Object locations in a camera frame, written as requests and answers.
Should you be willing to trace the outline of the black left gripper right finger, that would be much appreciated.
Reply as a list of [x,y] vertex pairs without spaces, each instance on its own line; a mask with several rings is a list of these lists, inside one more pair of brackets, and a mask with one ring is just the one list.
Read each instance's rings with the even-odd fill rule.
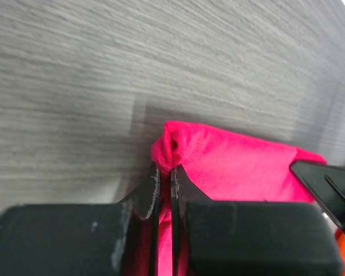
[[320,211],[298,202],[215,201],[171,172],[174,275],[342,275]]

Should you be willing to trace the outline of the pink t-shirt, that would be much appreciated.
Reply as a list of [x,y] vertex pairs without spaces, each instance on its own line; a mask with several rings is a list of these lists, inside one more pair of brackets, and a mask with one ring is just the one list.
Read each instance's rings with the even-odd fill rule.
[[162,182],[180,165],[199,189],[216,200],[312,203],[290,165],[325,164],[322,156],[301,148],[182,121],[165,123],[151,156],[156,163],[152,183]]

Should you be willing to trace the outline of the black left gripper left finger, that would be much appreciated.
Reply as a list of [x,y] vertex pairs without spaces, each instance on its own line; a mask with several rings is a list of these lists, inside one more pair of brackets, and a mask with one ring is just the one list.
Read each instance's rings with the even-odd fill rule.
[[160,172],[113,204],[27,204],[0,213],[0,275],[156,275]]

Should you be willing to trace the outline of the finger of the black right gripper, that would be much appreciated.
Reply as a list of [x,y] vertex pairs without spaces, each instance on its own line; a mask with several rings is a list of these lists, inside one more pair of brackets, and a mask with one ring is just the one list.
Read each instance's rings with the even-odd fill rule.
[[345,234],[345,166],[297,161],[290,166],[290,170]]

